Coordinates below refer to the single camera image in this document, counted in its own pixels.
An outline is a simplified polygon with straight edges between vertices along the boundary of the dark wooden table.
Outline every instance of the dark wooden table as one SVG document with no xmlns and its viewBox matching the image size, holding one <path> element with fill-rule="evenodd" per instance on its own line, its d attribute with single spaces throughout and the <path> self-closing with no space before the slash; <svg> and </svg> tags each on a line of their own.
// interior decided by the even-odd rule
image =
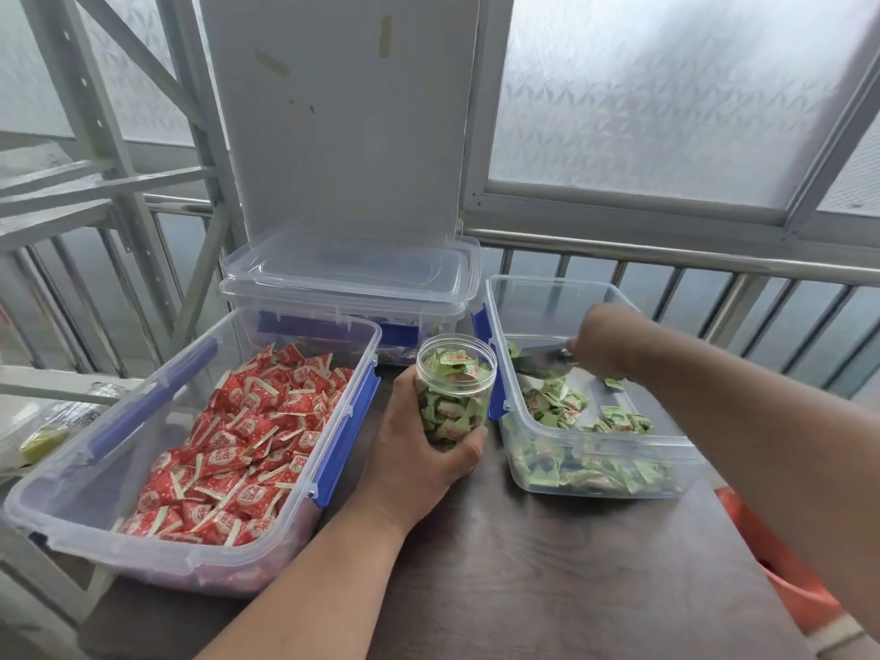
<svg viewBox="0 0 880 660">
<path fill-rule="evenodd" d="M 390 387 L 380 385 L 323 522 L 357 481 Z M 95 658 L 184 660 L 246 604 L 119 578 L 79 641 Z M 813 656 L 708 485 L 677 501 L 530 495 L 493 431 L 483 463 L 404 545 L 369 657 Z"/>
</svg>

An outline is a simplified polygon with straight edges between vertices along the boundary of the clear plastic jar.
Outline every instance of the clear plastic jar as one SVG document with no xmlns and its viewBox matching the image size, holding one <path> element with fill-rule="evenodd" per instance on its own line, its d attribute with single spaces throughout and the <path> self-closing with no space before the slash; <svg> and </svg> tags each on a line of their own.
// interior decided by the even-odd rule
<svg viewBox="0 0 880 660">
<path fill-rule="evenodd" d="M 486 423 L 498 361 L 492 348 L 468 335 L 430 338 L 419 347 L 419 410 L 425 436 L 446 451 Z"/>
</svg>

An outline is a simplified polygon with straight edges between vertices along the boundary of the clear plastic container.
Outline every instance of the clear plastic container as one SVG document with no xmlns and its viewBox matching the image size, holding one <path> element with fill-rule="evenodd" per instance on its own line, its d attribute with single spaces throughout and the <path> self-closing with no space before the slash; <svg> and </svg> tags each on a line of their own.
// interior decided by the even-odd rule
<svg viewBox="0 0 880 660">
<path fill-rule="evenodd" d="M 574 429 L 535 421 L 521 387 L 539 385 L 513 370 L 506 342 L 519 349 L 559 343 L 578 333 L 596 303 L 632 305 L 613 285 L 556 278 L 495 275 L 487 280 L 486 310 L 474 316 L 477 335 L 495 346 L 500 368 L 489 418 L 500 421 L 514 481 L 527 491 L 612 498 L 667 498 L 684 493 L 706 461 L 657 400 L 629 381 L 624 391 L 574 368 L 568 385 L 587 396 Z M 648 416 L 646 434 L 585 433 L 577 426 L 595 420 L 603 406 Z"/>
<path fill-rule="evenodd" d="M 175 356 L 12 488 L 5 511 L 49 546 L 171 588 L 250 595 L 302 549 L 330 500 L 379 378 L 372 322 L 238 308 Z M 217 380 L 263 347 L 295 342 L 354 369 L 345 392 L 272 527 L 241 546 L 182 544 L 110 532 L 135 508 L 156 457 L 181 445 Z"/>
<path fill-rule="evenodd" d="M 419 348 L 419 410 L 428 442 L 452 449 L 486 423 L 498 362 L 492 348 L 468 335 L 441 335 Z"/>
<path fill-rule="evenodd" d="M 220 288 L 236 305 L 292 301 L 382 326 L 380 363 L 410 365 L 427 338 L 455 331 L 479 291 L 479 242 L 395 243 L 273 231 L 223 261 Z"/>
</svg>

